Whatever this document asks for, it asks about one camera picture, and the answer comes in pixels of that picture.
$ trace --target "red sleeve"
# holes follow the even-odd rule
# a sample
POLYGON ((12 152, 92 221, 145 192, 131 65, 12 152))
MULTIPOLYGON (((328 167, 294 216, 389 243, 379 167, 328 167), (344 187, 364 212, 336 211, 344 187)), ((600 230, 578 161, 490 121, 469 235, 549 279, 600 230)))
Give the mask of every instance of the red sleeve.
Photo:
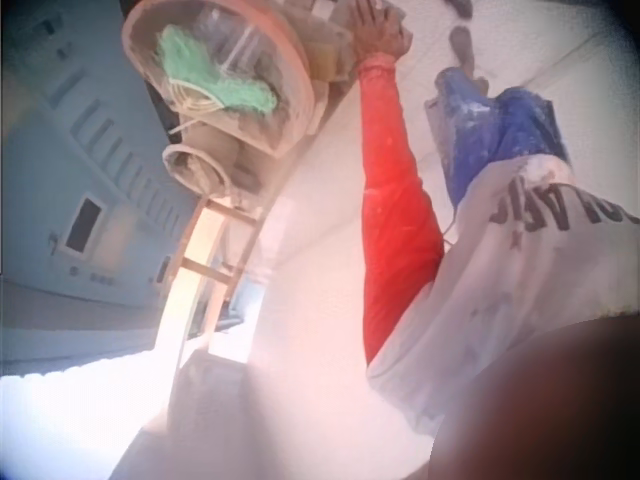
POLYGON ((444 244, 409 149, 394 59, 375 55, 363 62, 359 76, 366 176, 364 348, 369 364, 418 292, 435 279, 444 244))

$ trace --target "hand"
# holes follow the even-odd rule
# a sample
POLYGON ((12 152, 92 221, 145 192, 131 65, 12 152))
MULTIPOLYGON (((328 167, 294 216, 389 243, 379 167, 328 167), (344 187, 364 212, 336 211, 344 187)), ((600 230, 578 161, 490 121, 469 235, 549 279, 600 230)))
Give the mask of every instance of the hand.
POLYGON ((351 5, 353 46, 359 62, 376 53, 398 60, 409 51, 413 35, 402 29, 393 8, 378 9, 375 0, 354 0, 351 5))

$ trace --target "ladder rung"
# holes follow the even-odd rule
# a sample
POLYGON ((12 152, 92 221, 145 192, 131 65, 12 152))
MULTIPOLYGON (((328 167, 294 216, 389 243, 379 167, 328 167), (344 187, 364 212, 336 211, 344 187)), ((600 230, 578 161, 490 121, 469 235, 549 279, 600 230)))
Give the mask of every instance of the ladder rung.
POLYGON ((221 213, 222 215, 225 215, 227 217, 231 217, 235 220, 244 222, 251 227, 255 227, 258 223, 258 220, 247 215, 246 213, 242 213, 235 208, 227 207, 226 205, 222 205, 221 203, 214 202, 213 200, 209 200, 207 202, 207 208, 213 210, 214 212, 221 213))
POLYGON ((226 273, 219 272, 213 268, 207 267, 206 265, 202 265, 201 263, 194 262, 193 260, 184 257, 182 259, 182 267, 187 270, 191 270, 192 272, 199 273, 205 277, 213 278, 214 280, 224 283, 225 285, 229 285, 231 281, 231 277, 226 273))

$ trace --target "window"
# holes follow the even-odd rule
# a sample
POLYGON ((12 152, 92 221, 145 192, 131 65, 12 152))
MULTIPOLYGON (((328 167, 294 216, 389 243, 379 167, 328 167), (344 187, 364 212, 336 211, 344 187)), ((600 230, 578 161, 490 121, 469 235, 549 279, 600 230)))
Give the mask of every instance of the window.
POLYGON ((84 253, 101 214, 102 207, 85 196, 67 235, 65 247, 80 254, 84 253))
POLYGON ((166 257, 164 257, 164 260, 160 265, 160 270, 158 270, 158 275, 156 276, 156 283, 164 282, 164 276, 167 274, 167 268, 169 268, 169 262, 171 262, 171 255, 167 255, 166 257))

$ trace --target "white t-shirt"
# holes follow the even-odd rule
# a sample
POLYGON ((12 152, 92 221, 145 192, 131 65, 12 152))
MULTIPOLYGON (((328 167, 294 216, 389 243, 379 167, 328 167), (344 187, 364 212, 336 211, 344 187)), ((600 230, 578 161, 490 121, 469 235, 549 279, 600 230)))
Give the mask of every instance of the white t-shirt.
POLYGON ((456 227, 435 281, 367 371, 416 431, 434 436, 450 400, 514 344, 640 309, 640 220, 576 188, 558 158, 487 166, 456 227))

